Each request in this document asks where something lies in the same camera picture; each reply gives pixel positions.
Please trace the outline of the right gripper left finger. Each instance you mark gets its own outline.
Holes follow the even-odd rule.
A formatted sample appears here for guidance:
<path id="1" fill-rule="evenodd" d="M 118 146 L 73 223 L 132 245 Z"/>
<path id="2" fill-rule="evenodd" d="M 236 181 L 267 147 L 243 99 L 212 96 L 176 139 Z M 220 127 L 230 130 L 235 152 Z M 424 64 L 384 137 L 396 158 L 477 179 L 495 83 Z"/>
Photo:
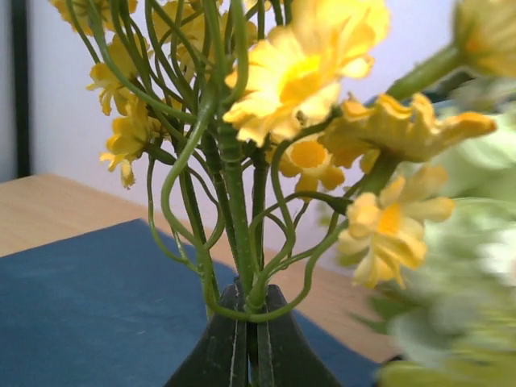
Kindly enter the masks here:
<path id="1" fill-rule="evenodd" d="M 192 352 L 165 383 L 168 387 L 248 385 L 247 323 L 214 314 Z"/>

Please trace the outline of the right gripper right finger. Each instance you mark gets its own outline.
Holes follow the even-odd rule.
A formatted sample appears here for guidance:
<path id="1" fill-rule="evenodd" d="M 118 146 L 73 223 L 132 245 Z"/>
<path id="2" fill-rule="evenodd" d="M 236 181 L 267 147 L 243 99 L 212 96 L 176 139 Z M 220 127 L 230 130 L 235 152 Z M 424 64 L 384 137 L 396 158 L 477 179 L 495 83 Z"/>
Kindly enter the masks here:
<path id="1" fill-rule="evenodd" d="M 259 386 L 342 385 L 311 349 L 293 312 L 259 322 L 256 329 Z"/>

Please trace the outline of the blue wrapping paper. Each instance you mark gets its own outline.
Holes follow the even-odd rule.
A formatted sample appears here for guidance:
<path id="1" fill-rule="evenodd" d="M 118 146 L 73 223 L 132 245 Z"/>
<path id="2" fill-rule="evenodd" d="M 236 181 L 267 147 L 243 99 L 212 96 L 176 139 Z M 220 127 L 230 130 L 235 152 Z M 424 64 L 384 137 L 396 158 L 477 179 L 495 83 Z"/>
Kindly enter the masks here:
<path id="1" fill-rule="evenodd" d="M 209 321 L 139 220 L 1 259 L 4 386 L 166 386 Z"/>

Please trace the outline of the green white flower bunch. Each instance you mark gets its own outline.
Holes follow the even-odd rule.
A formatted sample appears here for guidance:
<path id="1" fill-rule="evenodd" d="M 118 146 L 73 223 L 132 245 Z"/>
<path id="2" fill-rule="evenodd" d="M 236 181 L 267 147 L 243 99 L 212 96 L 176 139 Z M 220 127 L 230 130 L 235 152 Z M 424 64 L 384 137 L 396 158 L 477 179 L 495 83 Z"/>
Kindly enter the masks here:
<path id="1" fill-rule="evenodd" d="M 439 86 L 443 117 L 474 110 L 497 130 L 437 155 L 456 208 L 427 226 L 424 265 L 406 288 L 383 285 L 369 299 L 368 326 L 397 355 L 376 386 L 512 386 L 515 383 L 515 80 L 458 74 Z"/>

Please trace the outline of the small yellow flower sprig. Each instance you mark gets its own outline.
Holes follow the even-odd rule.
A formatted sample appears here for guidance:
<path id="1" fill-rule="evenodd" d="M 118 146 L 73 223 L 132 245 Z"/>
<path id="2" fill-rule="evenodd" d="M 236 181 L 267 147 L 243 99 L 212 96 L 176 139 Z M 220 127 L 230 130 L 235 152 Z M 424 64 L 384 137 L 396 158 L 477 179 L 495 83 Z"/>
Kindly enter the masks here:
<path id="1" fill-rule="evenodd" d="M 87 47 L 90 88 L 112 134 L 101 154 L 169 167 L 160 206 L 196 273 L 208 315 L 250 322 L 273 276 L 338 245 L 356 283 L 402 281 L 426 258 L 424 230 L 453 211 L 431 161 L 496 130 L 475 109 L 440 118 L 424 91 L 463 69 L 515 74 L 515 4 L 457 1 L 451 41 L 363 104 L 340 98 L 366 77 L 389 33 L 383 1 L 55 1 Z"/>

